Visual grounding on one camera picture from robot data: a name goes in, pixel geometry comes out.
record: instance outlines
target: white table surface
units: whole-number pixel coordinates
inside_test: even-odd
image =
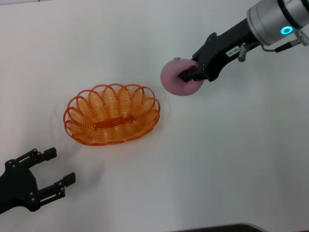
[[[251,51],[189,97],[160,71],[190,58],[257,0],[53,0],[0,6],[0,173],[38,148],[39,188],[76,172],[64,199],[14,208],[1,232],[167,232],[247,222],[309,229],[309,49]],[[97,84],[149,86],[162,106],[147,136],[88,147],[64,131],[67,102]]]

